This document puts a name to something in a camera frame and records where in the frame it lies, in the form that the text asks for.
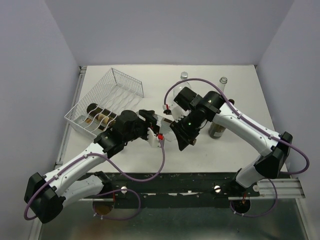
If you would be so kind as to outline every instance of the wire basket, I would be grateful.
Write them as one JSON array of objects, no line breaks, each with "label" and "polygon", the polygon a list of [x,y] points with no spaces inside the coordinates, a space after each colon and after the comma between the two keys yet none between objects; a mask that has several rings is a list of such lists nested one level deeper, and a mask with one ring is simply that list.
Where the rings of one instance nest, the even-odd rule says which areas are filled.
[{"label": "wire basket", "polygon": [[142,82],[111,68],[64,116],[79,133],[93,140],[123,110],[135,110],[144,97]]}]

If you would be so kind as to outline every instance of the dish rack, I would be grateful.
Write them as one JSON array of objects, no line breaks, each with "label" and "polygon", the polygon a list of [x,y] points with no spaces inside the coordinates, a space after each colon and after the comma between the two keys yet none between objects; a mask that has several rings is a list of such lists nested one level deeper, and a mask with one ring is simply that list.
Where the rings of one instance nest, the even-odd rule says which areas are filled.
[{"label": "dish rack", "polygon": [[123,110],[135,110],[144,98],[142,82],[111,68],[64,116],[79,133],[93,140]]}]

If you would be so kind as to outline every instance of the brown bottle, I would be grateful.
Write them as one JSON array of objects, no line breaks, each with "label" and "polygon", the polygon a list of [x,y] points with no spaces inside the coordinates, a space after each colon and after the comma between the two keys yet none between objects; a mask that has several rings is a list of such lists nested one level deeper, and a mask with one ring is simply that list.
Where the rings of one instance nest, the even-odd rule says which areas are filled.
[{"label": "brown bottle", "polygon": [[102,120],[102,124],[107,126],[108,122],[110,122],[109,127],[111,127],[114,123],[115,120],[113,120],[114,118],[117,117],[117,115],[112,112],[109,111],[107,109],[102,109],[100,107],[97,107],[98,104],[96,103],[91,103],[87,108],[86,108],[86,112],[92,116],[93,118],[95,118],[96,120],[98,120],[98,122],[100,123]]},{"label": "brown bottle", "polygon": [[[235,100],[233,99],[229,99],[229,102],[234,105],[235,104]],[[214,122],[211,123],[210,127],[209,127],[209,136],[213,139],[218,139],[221,138],[222,134],[224,134],[226,128],[224,126],[221,126],[219,124],[216,124]]]}]

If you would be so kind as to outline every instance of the table top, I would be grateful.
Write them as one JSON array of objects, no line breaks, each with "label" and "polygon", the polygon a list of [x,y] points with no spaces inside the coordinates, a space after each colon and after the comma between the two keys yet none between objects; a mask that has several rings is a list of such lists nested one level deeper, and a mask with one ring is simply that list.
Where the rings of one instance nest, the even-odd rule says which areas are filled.
[{"label": "table top", "polygon": [[[261,89],[261,85],[253,65],[104,65],[88,66],[79,99],[104,76],[114,68],[133,78],[142,81],[144,98],[135,107],[155,110],[163,114],[163,100],[167,90],[180,79],[181,72],[187,72],[189,78],[202,78],[218,84],[221,77],[227,77],[228,82],[224,93],[229,99],[235,100],[235,106],[244,114],[263,126],[274,130],[271,116]],[[191,88],[197,94],[204,96],[212,90],[203,82],[190,82]],[[173,102],[173,93],[167,101]],[[253,162],[258,152],[247,142],[226,130],[221,138],[212,139],[208,135],[210,124],[207,124],[197,137],[195,146],[189,145],[179,151],[177,141],[165,142],[166,162],[163,173],[186,172],[236,172]],[[66,142],[63,162],[66,163],[82,152],[91,140],[71,129]],[[155,173],[162,162],[160,149],[151,148],[149,144],[137,139],[129,142],[123,151],[112,157],[112,160],[123,171],[128,173]],[[116,172],[107,162],[94,167],[90,172]]]}]

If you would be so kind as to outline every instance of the gray wall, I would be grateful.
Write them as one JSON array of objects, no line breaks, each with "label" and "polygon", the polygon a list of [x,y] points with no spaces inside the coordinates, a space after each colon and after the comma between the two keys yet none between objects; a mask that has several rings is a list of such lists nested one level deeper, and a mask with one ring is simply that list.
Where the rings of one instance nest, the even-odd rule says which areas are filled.
[{"label": "gray wall", "polygon": [[[293,143],[310,158],[299,176],[320,236],[320,1],[296,0],[258,64],[257,73],[278,131],[293,134]],[[305,166],[291,152],[290,170]]]},{"label": "gray wall", "polygon": [[81,65],[257,64],[293,0],[46,0]]},{"label": "gray wall", "polygon": [[53,169],[78,65],[43,0],[2,1],[0,33],[0,239],[26,240],[27,181]]}]

